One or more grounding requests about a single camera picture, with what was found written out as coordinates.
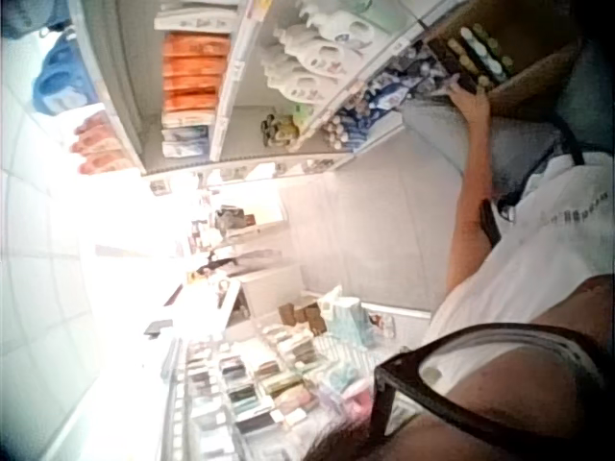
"store aisle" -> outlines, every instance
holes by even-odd
[[[281,189],[309,290],[335,281],[365,301],[435,309],[460,177],[430,144],[403,132],[342,169]]]
[[[179,283],[162,247],[173,242],[144,219],[153,197],[138,172],[125,173],[136,173],[129,183],[147,203],[104,179],[95,193],[68,153],[73,130],[100,107],[34,110],[32,82],[57,38],[2,39],[0,445],[18,459],[39,459],[63,440],[57,459],[79,459],[83,440],[67,433],[86,433],[75,416],[82,398],[111,353],[122,354],[120,339],[142,331],[137,314]],[[137,256],[109,256],[117,249]]]

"white shelf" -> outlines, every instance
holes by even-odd
[[[403,129],[404,120],[402,115],[397,111],[390,111],[370,129],[367,141],[356,151],[356,155],[360,156],[366,153]]]
[[[68,8],[84,65],[98,99],[105,106],[128,160],[144,174],[145,168],[139,157],[142,127],[128,79],[116,4],[104,0],[68,0]]]
[[[218,108],[209,137],[209,158],[212,161],[219,161],[222,155],[222,146],[229,128],[235,98],[243,79],[246,61],[250,58],[250,54],[257,43],[260,26],[269,10],[271,1],[246,0],[239,10],[241,20],[237,31],[232,36],[227,71],[220,88]]]
[[[423,26],[415,22],[401,36],[392,43],[389,43],[365,66],[359,69],[355,76],[342,86],[341,90],[326,105],[315,107],[312,115],[304,126],[301,127],[301,135],[289,148],[289,151],[296,152],[301,149],[304,142],[310,139],[324,123],[328,122],[351,95],[359,91],[376,72],[382,69],[391,60],[391,58],[397,56],[402,50],[406,49],[407,46],[423,32],[425,32]]]
[[[342,107],[344,102],[353,94],[361,89],[361,87],[369,82],[369,80],[395,56],[412,44],[422,33],[426,31],[424,25],[430,26],[446,13],[450,12],[454,7],[464,0],[405,0],[409,11],[414,13],[416,18],[421,18],[421,21],[416,19],[413,23],[408,24],[397,38],[392,39],[378,53],[373,54],[371,60],[361,67],[354,77],[349,79],[340,87],[339,92],[325,105],[313,108],[313,113],[300,127],[301,135],[295,143],[288,149],[290,152],[296,152],[303,144],[310,139],[320,127],[328,122],[333,115]]]

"person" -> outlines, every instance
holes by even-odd
[[[207,276],[217,269],[222,269],[232,275],[234,272],[233,266],[243,265],[241,268],[243,270],[248,268],[256,270],[273,264],[281,256],[282,253],[275,250],[252,250],[241,255],[220,258],[216,256],[215,252],[211,252],[208,256],[208,263],[199,267],[195,272],[200,276]]]
[[[447,296],[424,344],[470,326],[516,323],[574,330],[601,351],[612,351],[612,156],[583,152],[574,162],[565,149],[550,156],[524,184],[514,224],[494,242],[481,214],[484,202],[494,197],[489,101],[483,92],[474,95],[456,84],[449,95],[465,119],[469,153],[456,206]],[[524,348],[487,356],[468,352],[437,365],[424,380],[490,421],[562,440],[595,423],[585,419],[574,377],[546,353]],[[612,408],[605,405],[604,411]],[[603,424],[612,428],[612,414],[607,416]],[[428,411],[377,444],[369,442],[369,423],[346,423],[321,434],[304,460],[525,459]]]

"white packaging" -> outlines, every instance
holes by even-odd
[[[299,15],[308,15],[307,26],[314,26],[323,38],[355,50],[371,46],[375,41],[387,39],[387,34],[361,17],[339,10],[323,13],[315,4],[304,6]]]
[[[227,8],[183,8],[158,12],[154,28],[161,31],[188,31],[210,34],[230,34],[239,16]]]
[[[280,44],[277,44],[269,46],[262,50],[260,63],[265,68],[265,75],[268,76],[268,72],[270,69],[273,69],[276,66],[283,64],[291,58],[292,57],[288,56],[284,52],[284,47]]]
[[[290,45],[283,42],[283,45],[286,54],[297,58],[306,70],[324,77],[340,78],[353,74],[362,61],[356,51],[323,38]]]
[[[335,94],[337,81],[304,70],[295,70],[284,79],[278,90],[284,98],[295,103],[319,105]]]
[[[307,72],[306,69],[294,58],[290,58],[288,61],[280,64],[273,69],[270,69],[267,77],[267,86],[274,89],[281,89],[286,79],[293,73]]]
[[[295,46],[312,40],[313,38],[318,38],[318,33],[306,27],[305,24],[295,24],[287,29],[277,27],[273,31],[273,36],[277,38],[285,48],[286,46]]]

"orange package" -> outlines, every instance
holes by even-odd
[[[169,92],[164,95],[164,111],[215,109],[218,96],[204,92]]]
[[[164,91],[192,89],[216,93],[221,85],[222,76],[220,75],[184,75],[164,78],[162,89]]]
[[[162,77],[183,75],[222,75],[227,68],[227,60],[214,56],[200,58],[170,58],[162,62]]]
[[[171,32],[164,38],[162,55],[165,58],[195,56],[227,56],[231,50],[228,36]]]

